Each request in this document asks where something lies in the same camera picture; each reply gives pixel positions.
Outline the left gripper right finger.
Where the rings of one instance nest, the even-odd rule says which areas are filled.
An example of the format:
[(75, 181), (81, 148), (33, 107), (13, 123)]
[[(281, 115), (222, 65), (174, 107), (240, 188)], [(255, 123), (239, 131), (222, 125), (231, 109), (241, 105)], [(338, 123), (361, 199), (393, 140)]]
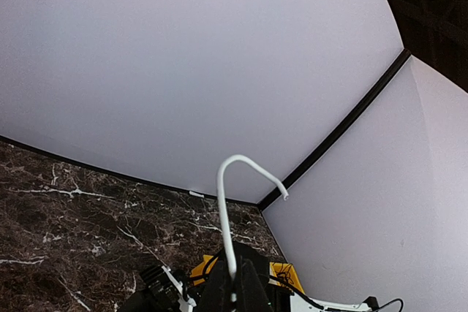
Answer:
[(269, 301), (251, 260), (242, 260), (233, 284), (234, 311), (269, 311)]

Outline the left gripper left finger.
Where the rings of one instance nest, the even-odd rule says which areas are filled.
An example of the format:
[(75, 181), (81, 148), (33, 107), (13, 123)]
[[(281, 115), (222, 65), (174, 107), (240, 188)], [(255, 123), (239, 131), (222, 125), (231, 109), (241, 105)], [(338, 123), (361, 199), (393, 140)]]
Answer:
[(224, 261), (218, 261), (210, 271), (208, 282), (199, 301), (199, 311), (234, 311), (234, 303), (231, 301), (232, 293), (233, 285), (227, 265)]

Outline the yellow bin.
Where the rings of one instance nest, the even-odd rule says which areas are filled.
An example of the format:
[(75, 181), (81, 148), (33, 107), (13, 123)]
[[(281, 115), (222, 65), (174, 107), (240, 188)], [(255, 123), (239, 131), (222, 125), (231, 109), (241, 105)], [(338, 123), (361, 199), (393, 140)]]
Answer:
[(204, 254), (203, 261), (198, 266), (192, 269), (189, 279), (191, 281), (196, 281), (196, 284), (198, 284), (198, 281), (204, 281), (208, 277), (211, 269), (216, 264), (218, 258), (219, 254)]
[(270, 284), (285, 287), (283, 282), (287, 282), (288, 284), (298, 289), (300, 292), (304, 293), (298, 274), (292, 264), (282, 263), (282, 262), (271, 262), (270, 263), (270, 275), (280, 280), (280, 281), (275, 281), (270, 278), (269, 279)]

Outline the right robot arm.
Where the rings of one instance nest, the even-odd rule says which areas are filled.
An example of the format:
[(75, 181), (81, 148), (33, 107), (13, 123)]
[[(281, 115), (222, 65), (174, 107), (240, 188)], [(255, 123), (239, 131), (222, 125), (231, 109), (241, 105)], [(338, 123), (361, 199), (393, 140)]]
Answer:
[(152, 265), (140, 272), (143, 288), (120, 311), (387, 311), (404, 302), (383, 305), (369, 296), (356, 304), (333, 303), (305, 294), (292, 264), (271, 262), (252, 247), (234, 243), (236, 277), (228, 273), (223, 250), (205, 255), (190, 274)]

